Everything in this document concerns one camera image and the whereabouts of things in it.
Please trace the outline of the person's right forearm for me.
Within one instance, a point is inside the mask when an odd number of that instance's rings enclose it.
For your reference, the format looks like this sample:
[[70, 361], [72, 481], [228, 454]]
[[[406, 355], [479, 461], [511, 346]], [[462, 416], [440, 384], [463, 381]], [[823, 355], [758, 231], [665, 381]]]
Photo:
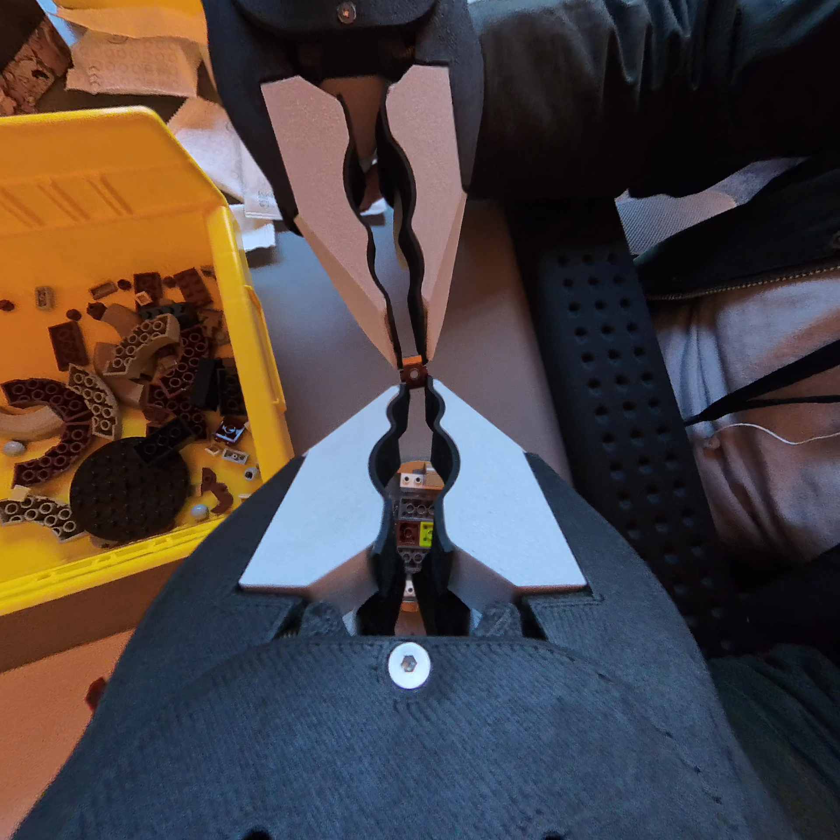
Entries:
[[838, 142], [836, 1], [476, 2], [469, 193], [698, 193]]

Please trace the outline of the round toy brick assembly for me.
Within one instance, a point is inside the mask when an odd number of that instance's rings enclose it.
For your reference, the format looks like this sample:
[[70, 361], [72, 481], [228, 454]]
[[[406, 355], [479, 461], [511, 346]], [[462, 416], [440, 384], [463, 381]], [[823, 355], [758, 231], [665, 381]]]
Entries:
[[414, 576], [432, 549], [436, 499], [444, 482], [429, 460], [405, 462], [392, 480], [395, 542], [405, 568], [401, 614], [419, 614]]

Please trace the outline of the crumpled white paper bag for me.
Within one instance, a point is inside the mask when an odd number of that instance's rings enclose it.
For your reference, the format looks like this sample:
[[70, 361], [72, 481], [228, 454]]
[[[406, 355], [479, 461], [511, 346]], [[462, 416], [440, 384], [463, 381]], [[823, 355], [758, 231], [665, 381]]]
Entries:
[[168, 127], [215, 186], [233, 199], [232, 212], [245, 251], [273, 247], [276, 225], [289, 227], [266, 176], [238, 137], [226, 111], [212, 101], [189, 98]]

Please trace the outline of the pile of brown toy bricks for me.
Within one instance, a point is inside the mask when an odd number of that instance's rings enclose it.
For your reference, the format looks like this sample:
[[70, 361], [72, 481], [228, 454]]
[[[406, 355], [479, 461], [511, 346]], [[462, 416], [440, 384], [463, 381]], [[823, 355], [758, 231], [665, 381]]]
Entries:
[[129, 437], [140, 438], [135, 451], [147, 466], [174, 454], [187, 463], [192, 490], [170, 530], [221, 518], [249, 498], [214, 467], [240, 469], [246, 484], [260, 478], [216, 280], [205, 264], [91, 287], [85, 311], [69, 308], [47, 328], [55, 375], [2, 375], [2, 527], [102, 549], [138, 542], [90, 535], [69, 504], [82, 461]]

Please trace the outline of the yellow plastic bin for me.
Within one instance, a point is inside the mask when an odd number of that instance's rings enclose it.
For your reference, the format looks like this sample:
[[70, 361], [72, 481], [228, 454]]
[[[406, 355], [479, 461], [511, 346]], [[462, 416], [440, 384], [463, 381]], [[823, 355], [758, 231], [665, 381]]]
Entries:
[[292, 457], [234, 214], [146, 108], [2, 119], [2, 620], [168, 572]]

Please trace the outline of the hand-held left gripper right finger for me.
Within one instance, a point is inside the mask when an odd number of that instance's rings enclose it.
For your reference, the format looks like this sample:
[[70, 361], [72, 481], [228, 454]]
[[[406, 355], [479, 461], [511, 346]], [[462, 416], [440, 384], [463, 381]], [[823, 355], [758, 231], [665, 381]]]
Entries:
[[531, 595], [584, 592], [586, 579], [529, 454], [441, 381], [427, 381], [431, 462], [444, 481], [433, 546], [416, 574], [427, 634], [467, 634], [471, 612]]

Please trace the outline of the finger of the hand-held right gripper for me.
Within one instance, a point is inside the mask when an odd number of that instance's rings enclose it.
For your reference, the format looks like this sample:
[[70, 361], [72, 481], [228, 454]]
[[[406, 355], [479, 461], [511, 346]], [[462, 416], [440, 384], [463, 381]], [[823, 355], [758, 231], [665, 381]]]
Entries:
[[466, 208], [448, 69], [412, 66], [380, 110], [381, 174], [393, 188], [395, 237], [409, 271], [416, 350], [433, 359]]
[[261, 90], [296, 206], [293, 222], [354, 320], [398, 368], [400, 344], [373, 268], [372, 233], [350, 198], [354, 144], [347, 108], [301, 77], [269, 81]]

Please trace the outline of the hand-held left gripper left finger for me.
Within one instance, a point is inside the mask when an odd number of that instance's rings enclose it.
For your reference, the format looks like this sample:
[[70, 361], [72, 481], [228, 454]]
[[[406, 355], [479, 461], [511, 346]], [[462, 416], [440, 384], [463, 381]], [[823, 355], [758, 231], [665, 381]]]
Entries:
[[239, 578], [259, 606], [329, 602], [359, 634], [393, 634], [404, 593], [389, 482], [402, 462], [404, 387], [310, 447]]

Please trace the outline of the flat printed white paper bag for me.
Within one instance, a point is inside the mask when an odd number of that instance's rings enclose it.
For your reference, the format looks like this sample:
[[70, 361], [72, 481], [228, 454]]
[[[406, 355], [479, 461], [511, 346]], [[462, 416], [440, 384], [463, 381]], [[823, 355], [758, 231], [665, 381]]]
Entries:
[[199, 48], [170, 36], [132, 38], [88, 30], [70, 49], [66, 87], [110, 95], [197, 94]]

